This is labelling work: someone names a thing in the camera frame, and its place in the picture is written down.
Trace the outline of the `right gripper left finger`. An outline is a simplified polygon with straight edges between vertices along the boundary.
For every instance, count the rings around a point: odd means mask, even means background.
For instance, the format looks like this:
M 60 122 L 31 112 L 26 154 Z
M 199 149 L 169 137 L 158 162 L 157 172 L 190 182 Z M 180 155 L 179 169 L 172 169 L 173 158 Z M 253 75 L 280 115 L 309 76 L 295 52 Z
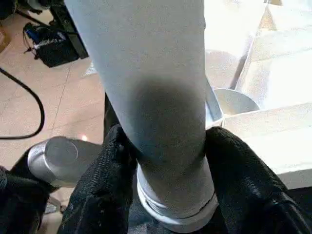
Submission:
M 115 125 L 99 156 L 76 184 L 58 233 L 127 233 L 136 167 L 132 146 L 122 127 Z

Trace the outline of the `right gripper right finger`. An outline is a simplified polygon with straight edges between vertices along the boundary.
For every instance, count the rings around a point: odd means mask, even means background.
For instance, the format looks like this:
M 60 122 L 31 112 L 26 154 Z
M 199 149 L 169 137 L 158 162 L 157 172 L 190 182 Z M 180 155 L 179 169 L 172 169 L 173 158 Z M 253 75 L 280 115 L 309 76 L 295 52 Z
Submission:
M 239 137 L 222 127 L 212 127 L 206 131 L 205 154 L 228 233 L 312 232 L 312 216 Z

